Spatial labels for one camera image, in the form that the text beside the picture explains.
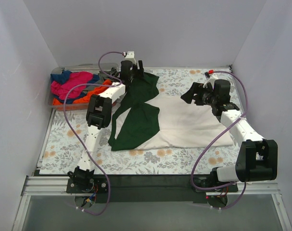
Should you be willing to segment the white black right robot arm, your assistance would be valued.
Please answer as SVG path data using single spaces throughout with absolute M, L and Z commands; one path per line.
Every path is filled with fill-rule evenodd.
M 218 121 L 226 127 L 213 141 L 213 145 L 229 132 L 240 147 L 237 161 L 227 167 L 216 167 L 210 172 L 203 185 L 190 184 L 201 191 L 220 191 L 238 181 L 275 180 L 278 168 L 278 144 L 259 135 L 244 118 L 239 107 L 230 101 L 230 82 L 219 79 L 213 83 L 194 82 L 181 96 L 186 103 L 197 106 L 209 105 Z

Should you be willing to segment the white and green t-shirt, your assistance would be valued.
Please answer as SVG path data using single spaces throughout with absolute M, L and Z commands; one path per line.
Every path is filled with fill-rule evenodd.
M 149 73 L 132 80 L 112 117 L 108 143 L 113 151 L 203 148 L 226 129 L 210 106 L 161 94 L 158 80 Z

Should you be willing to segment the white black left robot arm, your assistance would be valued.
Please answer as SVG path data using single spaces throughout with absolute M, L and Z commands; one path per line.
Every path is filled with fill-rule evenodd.
M 122 83 L 114 82 L 104 92 L 90 97 L 87 113 L 87 137 L 84 143 L 86 148 L 82 154 L 75 170 L 69 171 L 67 193 L 107 193 L 109 183 L 103 176 L 95 176 L 94 156 L 99 147 L 102 134 L 111 122 L 112 105 L 124 95 L 135 77 L 143 77 L 143 62 L 139 60 L 133 63 L 131 60 L 121 62 L 120 80 Z

